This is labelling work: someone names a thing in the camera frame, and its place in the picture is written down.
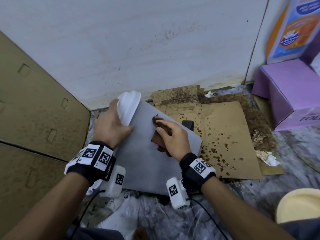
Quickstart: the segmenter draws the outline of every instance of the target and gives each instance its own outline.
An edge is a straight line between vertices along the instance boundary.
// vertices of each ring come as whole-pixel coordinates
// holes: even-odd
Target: black cable
[[[83,216],[85,215],[85,213],[86,213],[89,205],[91,204],[91,202],[94,200],[94,198],[95,198],[98,194],[103,193],[103,192],[106,192],[106,191],[105,191],[105,190],[100,190],[98,193],[96,193],[96,194],[91,198],[91,200],[90,200],[89,203],[87,204],[86,208],[84,209],[84,212],[82,213],[82,215],[81,215],[81,217],[80,217],[80,219],[79,219],[78,225],[77,225],[77,226],[75,227],[75,229],[73,230],[73,233],[72,233],[71,237],[69,238],[70,240],[73,238],[73,236],[74,236],[74,234],[76,233],[78,227],[80,226],[80,222],[81,222]]]
[[[204,209],[204,211],[209,215],[209,217],[210,217],[211,220],[214,222],[214,224],[217,226],[217,228],[219,229],[219,231],[221,232],[221,234],[224,236],[224,238],[225,238],[226,240],[229,240],[229,239],[227,238],[227,236],[223,233],[223,231],[221,230],[221,228],[218,226],[218,224],[215,222],[215,220],[212,218],[212,216],[209,214],[209,212],[206,210],[206,208],[205,208],[202,204],[200,204],[199,201],[197,201],[197,200],[195,200],[195,199],[192,199],[192,198],[187,198],[186,200],[192,200],[192,201],[198,203],[198,204],[202,207],[202,209]]]

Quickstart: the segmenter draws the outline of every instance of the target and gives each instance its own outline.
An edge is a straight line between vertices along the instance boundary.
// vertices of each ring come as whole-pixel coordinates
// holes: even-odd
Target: marble floor
[[[250,94],[250,88],[243,85],[216,92],[216,95],[238,92]],[[249,102],[256,106],[252,97]],[[93,135],[95,113],[92,112],[87,143]],[[273,134],[279,143],[277,160],[285,174],[227,184],[239,197],[271,219],[286,193],[299,188],[320,189],[320,166],[317,167],[320,165],[320,125]],[[194,196],[194,199],[204,205],[231,239],[206,199],[202,195]],[[206,212],[194,202],[191,207],[174,210],[170,203],[162,205],[156,197],[131,190],[123,190],[122,196],[114,200],[97,197],[82,220],[82,226],[119,230],[125,239],[131,239],[138,225],[145,227],[150,240],[224,239]]]

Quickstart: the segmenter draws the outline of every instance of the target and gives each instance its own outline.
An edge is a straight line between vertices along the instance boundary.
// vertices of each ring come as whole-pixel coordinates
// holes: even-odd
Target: purple box
[[[252,94],[270,100],[275,131],[320,124],[320,77],[299,59],[260,66]]]

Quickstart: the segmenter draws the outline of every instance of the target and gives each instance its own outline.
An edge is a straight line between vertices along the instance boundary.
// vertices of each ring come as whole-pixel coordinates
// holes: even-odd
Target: hand
[[[180,162],[187,153],[191,152],[187,131],[175,122],[165,120],[156,120],[156,122],[161,122],[172,130],[172,136],[169,136],[161,127],[156,128],[168,152],[175,160]]]
[[[102,113],[95,121],[93,141],[103,141],[112,149],[117,148],[127,139],[134,128],[122,125],[117,112],[118,99],[114,99],[108,111]]]

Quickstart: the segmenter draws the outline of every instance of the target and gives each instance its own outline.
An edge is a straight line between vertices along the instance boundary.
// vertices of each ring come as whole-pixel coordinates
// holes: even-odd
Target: person
[[[106,113],[100,115],[95,121],[93,141],[108,145],[114,149],[118,147],[130,134],[133,128],[121,124],[117,113],[117,102],[113,100]],[[177,123],[161,121],[172,130],[169,136],[165,130],[157,127],[158,133],[164,140],[166,149],[177,160],[180,165],[182,159],[191,153],[188,134]],[[66,232],[74,220],[78,208],[96,178],[90,178],[79,169],[67,172],[64,178],[47,193],[22,220],[7,232],[2,240],[24,239],[24,240],[50,240],[64,239]],[[212,208],[218,214],[231,237],[236,240],[248,239],[272,239],[291,240],[290,234],[283,230],[276,223],[263,216],[245,201],[240,199],[230,189],[228,189],[218,178],[211,176],[199,186],[204,197],[208,200]],[[105,229],[78,228],[73,239],[91,240],[120,240],[122,235],[117,231]],[[143,228],[138,228],[134,235],[134,240],[148,239]]]

